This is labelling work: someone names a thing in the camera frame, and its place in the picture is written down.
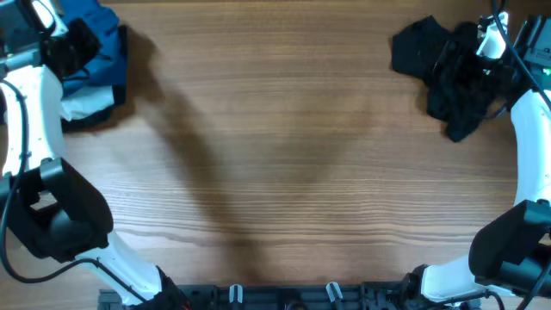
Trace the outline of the blue polo shirt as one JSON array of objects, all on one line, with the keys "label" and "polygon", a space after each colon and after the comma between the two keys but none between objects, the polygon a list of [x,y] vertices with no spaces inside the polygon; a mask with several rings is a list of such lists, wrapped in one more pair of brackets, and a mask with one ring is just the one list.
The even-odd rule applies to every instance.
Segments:
[{"label": "blue polo shirt", "polygon": [[66,26],[82,19],[98,39],[98,54],[76,74],[63,82],[64,96],[72,95],[85,86],[115,86],[126,83],[127,57],[122,52],[119,36],[120,18],[98,0],[60,0]]}]

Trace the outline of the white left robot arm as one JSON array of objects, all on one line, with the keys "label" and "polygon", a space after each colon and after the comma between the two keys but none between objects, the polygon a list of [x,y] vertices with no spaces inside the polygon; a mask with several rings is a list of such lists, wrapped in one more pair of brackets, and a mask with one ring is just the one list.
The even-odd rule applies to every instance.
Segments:
[{"label": "white left robot arm", "polygon": [[64,122],[76,107],[121,102],[126,65],[126,31],[98,2],[2,2],[1,230],[61,272],[92,270],[130,309],[168,309],[178,301],[170,279],[125,244],[107,201],[64,157]]}]

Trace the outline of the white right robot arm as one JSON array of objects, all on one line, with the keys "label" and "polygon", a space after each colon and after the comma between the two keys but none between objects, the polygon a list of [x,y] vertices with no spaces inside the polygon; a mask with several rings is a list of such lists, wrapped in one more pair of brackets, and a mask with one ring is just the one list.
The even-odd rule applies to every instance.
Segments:
[{"label": "white right robot arm", "polygon": [[404,280],[404,301],[445,307],[485,296],[550,295],[550,20],[527,18],[515,40],[501,5],[454,31],[426,17],[392,40],[392,68],[428,85],[428,112],[453,141],[492,118],[504,99],[517,141],[514,205],[474,237],[468,254],[422,265]]}]

